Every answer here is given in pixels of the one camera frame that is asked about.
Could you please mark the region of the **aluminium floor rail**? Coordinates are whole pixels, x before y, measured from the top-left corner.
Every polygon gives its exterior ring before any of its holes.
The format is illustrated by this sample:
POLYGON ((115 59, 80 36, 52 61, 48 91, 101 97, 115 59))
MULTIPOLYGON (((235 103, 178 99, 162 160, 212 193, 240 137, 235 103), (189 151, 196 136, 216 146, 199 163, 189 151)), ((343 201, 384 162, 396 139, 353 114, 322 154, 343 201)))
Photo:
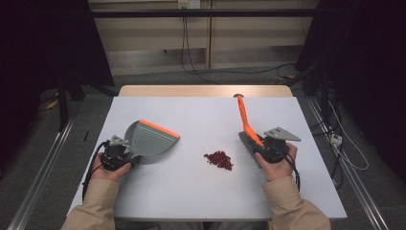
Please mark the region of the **aluminium floor rail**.
POLYGON ((74 122, 75 118, 70 118, 65 127, 57 133, 56 139, 53 142, 50 150, 48 151, 46 158, 34 179, 33 184, 20 203, 16 213, 11 219, 11 223, 9 224, 7 230, 25 230, 25 227, 32 215, 34 207, 43 192, 51 171, 54 168, 59 154, 64 147, 66 139, 70 134, 74 122))
POLYGON ((327 132, 330 130, 333 134, 332 128, 326 124, 326 121, 322 118, 322 108, 315 99, 308 99, 308 104, 317 119, 319 126, 321 127, 324 135, 327 138, 328 144, 332 147, 332 151, 336 159, 338 160, 341 169, 346 176, 349 184, 352 187, 362 209, 372 224, 373 230, 389 230, 389 225, 385 221, 382 213, 378 209, 376 202, 373 200, 371 193, 367 190, 358 172, 363 171, 363 168, 353 165, 343 149, 340 149, 335 144, 330 142, 330 135, 327 132))

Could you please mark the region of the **grey dustpan with orange edge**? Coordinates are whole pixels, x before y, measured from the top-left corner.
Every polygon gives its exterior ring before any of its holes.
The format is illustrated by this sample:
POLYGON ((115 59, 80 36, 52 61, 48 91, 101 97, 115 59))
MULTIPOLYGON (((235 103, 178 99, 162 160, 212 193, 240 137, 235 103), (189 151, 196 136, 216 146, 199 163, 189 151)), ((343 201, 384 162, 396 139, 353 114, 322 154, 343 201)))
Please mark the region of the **grey dustpan with orange edge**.
POLYGON ((153 156, 168 150, 180 135, 146 120, 134 122, 125 132, 124 139, 135 155, 153 156))

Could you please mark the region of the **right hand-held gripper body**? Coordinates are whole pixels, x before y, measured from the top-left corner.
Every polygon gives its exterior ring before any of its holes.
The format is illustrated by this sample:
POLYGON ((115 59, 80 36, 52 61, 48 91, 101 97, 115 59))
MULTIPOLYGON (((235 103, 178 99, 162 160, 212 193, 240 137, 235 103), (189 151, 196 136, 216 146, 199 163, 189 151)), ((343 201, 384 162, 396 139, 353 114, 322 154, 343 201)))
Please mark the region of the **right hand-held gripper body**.
POLYGON ((279 126, 265 131, 261 156, 270 164, 281 162, 288 154, 287 141, 300 142, 301 138, 279 126))

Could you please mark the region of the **black horizontal bar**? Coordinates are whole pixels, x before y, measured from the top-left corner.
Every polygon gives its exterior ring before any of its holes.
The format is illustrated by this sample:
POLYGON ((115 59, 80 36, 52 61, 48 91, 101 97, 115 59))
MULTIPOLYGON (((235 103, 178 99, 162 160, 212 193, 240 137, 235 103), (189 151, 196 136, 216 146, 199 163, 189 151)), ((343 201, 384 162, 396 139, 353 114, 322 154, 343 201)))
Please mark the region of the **black horizontal bar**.
POLYGON ((321 12, 313 9, 282 10, 137 10, 108 11, 94 10, 96 18, 132 18, 132 17, 312 17, 321 12))

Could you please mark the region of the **orange brush with grey bristles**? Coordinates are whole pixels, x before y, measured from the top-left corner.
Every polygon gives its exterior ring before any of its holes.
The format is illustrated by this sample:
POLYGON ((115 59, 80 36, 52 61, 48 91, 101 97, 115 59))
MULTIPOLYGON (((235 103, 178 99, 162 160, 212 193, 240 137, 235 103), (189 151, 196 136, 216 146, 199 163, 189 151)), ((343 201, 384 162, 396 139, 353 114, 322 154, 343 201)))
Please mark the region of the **orange brush with grey bristles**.
POLYGON ((260 141, 258 139, 257 134, 255 131, 250 127, 248 123, 248 118, 246 115, 245 105, 243 98, 237 98, 238 109, 242 121, 243 131, 238 134, 240 141, 247 149, 251 157, 256 160, 254 151, 261 150, 263 146, 260 145, 260 141))

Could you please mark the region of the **person's right hand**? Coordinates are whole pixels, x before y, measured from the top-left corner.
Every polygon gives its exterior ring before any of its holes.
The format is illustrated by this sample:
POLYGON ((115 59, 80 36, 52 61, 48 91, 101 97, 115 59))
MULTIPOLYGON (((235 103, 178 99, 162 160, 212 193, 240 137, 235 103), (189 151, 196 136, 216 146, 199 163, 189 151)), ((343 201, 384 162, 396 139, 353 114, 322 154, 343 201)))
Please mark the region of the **person's right hand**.
POLYGON ((288 147, 287 160, 282 160, 281 162, 275 164, 270 164, 267 161, 257 161, 261 166, 268 182, 291 176, 293 173, 292 166, 295 163, 298 148, 290 143, 287 143, 286 145, 288 147))

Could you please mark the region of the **black curtain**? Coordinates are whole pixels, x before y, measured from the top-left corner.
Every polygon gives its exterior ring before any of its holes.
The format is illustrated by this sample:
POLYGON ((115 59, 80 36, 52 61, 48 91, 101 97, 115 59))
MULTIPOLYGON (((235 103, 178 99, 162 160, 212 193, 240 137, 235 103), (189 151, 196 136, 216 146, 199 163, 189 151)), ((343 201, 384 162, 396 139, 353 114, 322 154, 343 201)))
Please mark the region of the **black curtain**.
POLYGON ((406 0, 319 0, 296 68, 326 68, 383 161, 406 184, 406 0))
POLYGON ((114 84, 88 0, 0 0, 0 177, 41 94, 81 100, 83 84, 114 84))

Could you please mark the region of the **white wall socket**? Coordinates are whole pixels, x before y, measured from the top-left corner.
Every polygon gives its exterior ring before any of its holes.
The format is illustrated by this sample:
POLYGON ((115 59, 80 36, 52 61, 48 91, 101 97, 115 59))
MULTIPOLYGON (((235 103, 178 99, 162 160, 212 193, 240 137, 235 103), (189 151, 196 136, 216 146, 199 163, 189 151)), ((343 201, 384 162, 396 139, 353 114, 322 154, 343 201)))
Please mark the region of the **white wall socket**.
POLYGON ((181 10, 199 10, 201 8, 200 0, 177 0, 178 8, 181 10))

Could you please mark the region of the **person's left hand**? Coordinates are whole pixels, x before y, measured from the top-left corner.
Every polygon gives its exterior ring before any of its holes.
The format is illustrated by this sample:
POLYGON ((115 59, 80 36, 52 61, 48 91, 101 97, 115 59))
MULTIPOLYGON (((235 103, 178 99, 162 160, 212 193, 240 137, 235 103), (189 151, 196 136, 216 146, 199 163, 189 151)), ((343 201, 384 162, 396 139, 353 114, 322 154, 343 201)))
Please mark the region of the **person's left hand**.
POLYGON ((95 161, 92 167, 92 179, 104 179, 119 182, 121 178, 126 175, 131 169, 131 164, 126 163, 116 171, 109 171, 103 165, 101 161, 101 155, 98 153, 95 157, 95 161))

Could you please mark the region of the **person's lap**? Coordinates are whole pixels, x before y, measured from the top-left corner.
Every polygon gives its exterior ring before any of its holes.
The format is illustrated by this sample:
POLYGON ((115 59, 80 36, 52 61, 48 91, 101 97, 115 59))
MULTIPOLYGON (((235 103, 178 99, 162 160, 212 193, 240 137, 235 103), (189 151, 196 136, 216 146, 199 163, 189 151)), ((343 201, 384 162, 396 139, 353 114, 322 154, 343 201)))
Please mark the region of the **person's lap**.
POLYGON ((267 221, 116 221, 117 230, 269 230, 267 221))

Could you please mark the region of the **black metal stand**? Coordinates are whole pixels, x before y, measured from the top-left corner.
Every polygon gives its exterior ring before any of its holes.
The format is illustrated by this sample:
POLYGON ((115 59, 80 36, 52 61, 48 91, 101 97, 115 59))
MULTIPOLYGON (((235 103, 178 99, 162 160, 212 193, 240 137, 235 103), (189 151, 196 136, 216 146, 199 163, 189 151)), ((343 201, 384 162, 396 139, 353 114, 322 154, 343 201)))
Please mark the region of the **black metal stand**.
POLYGON ((66 93, 69 93, 73 101, 82 101, 85 98, 85 93, 81 88, 81 81, 78 75, 60 74, 57 78, 59 131, 62 131, 69 121, 68 101, 66 93))

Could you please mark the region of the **group of red beans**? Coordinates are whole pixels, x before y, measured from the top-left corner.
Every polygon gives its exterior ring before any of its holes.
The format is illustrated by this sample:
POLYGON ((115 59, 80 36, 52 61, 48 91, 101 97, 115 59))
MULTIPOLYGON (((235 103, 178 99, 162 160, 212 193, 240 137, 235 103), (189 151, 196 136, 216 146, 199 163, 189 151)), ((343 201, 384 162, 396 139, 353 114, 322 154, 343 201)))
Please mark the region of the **group of red beans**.
POLYGON ((211 165, 215 165, 218 168, 230 171, 234 164, 231 162, 231 158, 222 150, 218 150, 211 154, 205 154, 204 157, 211 165))

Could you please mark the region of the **beige wooden shelf unit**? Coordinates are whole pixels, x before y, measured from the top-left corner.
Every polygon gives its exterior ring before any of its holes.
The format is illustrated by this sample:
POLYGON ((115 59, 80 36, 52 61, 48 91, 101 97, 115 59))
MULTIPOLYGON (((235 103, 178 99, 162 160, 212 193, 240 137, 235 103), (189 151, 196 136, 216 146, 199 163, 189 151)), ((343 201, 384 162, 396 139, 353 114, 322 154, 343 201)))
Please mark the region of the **beige wooden shelf unit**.
MULTIPOLYGON (((92 10, 175 10, 177 0, 88 0, 92 10)), ((319 0, 200 0, 202 9, 312 9, 319 0)), ((96 21, 115 76, 297 60, 312 19, 119 18, 96 21)))

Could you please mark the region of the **white table cover board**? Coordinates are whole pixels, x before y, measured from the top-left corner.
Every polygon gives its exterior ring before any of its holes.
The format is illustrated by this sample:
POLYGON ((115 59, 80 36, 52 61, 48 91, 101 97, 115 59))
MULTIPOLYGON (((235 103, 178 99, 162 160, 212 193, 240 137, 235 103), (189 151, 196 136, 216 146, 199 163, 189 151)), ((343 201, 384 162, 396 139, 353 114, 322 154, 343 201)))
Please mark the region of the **white table cover board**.
MULTIPOLYGON (((282 127, 301 138, 296 166, 301 195, 331 219, 347 213, 329 177, 296 98, 244 99, 250 126, 258 134, 282 127)), ((135 121, 147 120, 180 135, 167 151, 146 157, 123 179, 116 201, 118 219, 268 220, 263 173, 240 141, 237 100, 209 97, 118 97, 100 133, 122 136, 135 121), (204 157, 224 151, 230 171, 204 157)))

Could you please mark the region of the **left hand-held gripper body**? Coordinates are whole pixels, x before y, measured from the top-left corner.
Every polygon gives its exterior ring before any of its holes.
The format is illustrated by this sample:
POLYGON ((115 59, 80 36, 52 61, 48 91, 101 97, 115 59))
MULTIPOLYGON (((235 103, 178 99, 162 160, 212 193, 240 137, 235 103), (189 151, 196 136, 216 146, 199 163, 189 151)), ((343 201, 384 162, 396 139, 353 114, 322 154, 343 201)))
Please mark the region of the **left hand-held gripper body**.
POLYGON ((130 159, 135 156, 132 147, 130 154, 123 154, 123 145, 129 145, 129 142, 116 135, 113 135, 111 140, 106 144, 104 153, 101 155, 101 163, 107 170, 116 171, 126 163, 129 163, 130 159))

